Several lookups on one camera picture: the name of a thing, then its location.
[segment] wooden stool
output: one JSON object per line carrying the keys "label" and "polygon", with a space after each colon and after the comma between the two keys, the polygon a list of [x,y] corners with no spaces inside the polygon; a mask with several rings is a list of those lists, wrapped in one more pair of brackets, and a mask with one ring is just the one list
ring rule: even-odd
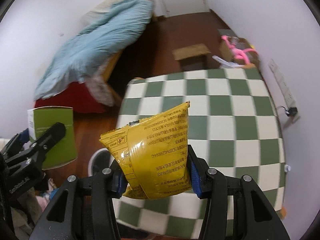
{"label": "wooden stool", "polygon": [[207,69],[207,54],[210,51],[203,43],[175,49],[172,53],[182,71]]}

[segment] blue blanket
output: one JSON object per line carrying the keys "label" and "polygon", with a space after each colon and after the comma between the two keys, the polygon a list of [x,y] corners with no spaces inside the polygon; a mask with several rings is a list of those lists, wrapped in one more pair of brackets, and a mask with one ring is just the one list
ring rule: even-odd
{"label": "blue blanket", "polygon": [[66,42],[39,81],[35,100],[61,93],[71,82],[84,82],[114,53],[134,43],[152,17],[149,0],[123,0],[97,22]]}

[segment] wooden floor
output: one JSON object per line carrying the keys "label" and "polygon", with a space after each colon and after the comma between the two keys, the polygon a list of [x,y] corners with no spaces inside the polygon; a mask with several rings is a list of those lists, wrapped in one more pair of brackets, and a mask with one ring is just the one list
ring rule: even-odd
{"label": "wooden floor", "polygon": [[[228,28],[214,13],[197,13],[170,17],[151,22],[142,36],[122,53],[109,84],[124,95],[127,83],[134,77],[147,78],[162,74],[180,72],[174,60],[173,49],[204,43],[211,54],[208,55],[209,68],[217,67],[212,55],[219,53],[218,29]],[[86,177],[87,165],[92,154],[103,148],[100,135],[116,127],[119,108],[110,107],[103,114],[74,114],[75,140],[78,158],[72,163],[47,171],[57,186],[69,175]]]}

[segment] black clamp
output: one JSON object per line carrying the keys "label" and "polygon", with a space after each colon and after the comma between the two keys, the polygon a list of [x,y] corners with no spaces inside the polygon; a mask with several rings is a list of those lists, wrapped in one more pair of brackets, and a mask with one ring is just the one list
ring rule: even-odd
{"label": "black clamp", "polygon": [[228,195],[234,200],[233,240],[257,240],[261,236],[290,240],[274,208],[249,175],[240,179],[224,176],[209,168],[204,159],[197,158],[191,145],[188,145],[187,167],[194,192],[208,199],[199,240],[225,239]]}
{"label": "black clamp", "polygon": [[[79,179],[71,175],[53,196],[38,220],[30,240],[86,239],[92,227],[94,239],[120,240],[112,198],[120,198],[127,188],[119,164],[113,161],[96,175]],[[91,196],[91,221],[85,219],[86,197]]]}
{"label": "black clamp", "polygon": [[66,134],[63,123],[50,127],[32,146],[24,151],[20,134],[15,135],[0,152],[0,170],[10,201],[16,200],[28,189],[40,182],[44,173],[42,163],[46,154]]}

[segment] metal screw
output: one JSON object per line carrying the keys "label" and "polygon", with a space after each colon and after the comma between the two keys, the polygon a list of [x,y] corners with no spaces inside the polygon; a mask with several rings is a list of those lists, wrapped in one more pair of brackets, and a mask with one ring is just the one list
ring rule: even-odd
{"label": "metal screw", "polygon": [[211,175],[214,175],[214,174],[217,173],[217,170],[214,169],[214,168],[210,168],[210,169],[208,169],[208,173],[211,174]]}
{"label": "metal screw", "polygon": [[73,181],[75,181],[76,180],[76,176],[75,175],[70,175],[69,177],[68,177],[68,181],[69,182],[73,182]]}
{"label": "metal screw", "polygon": [[30,164],[30,163],[31,163],[31,160],[32,160],[32,159],[27,159],[27,160],[26,160],[26,165]]}
{"label": "metal screw", "polygon": [[109,174],[109,173],[111,173],[111,169],[110,168],[105,168],[105,169],[102,170],[102,173],[105,174],[105,175]]}
{"label": "metal screw", "polygon": [[247,181],[247,182],[249,182],[249,181],[252,180],[252,178],[251,178],[249,175],[244,175],[244,176],[243,176],[243,179],[244,179],[245,181]]}

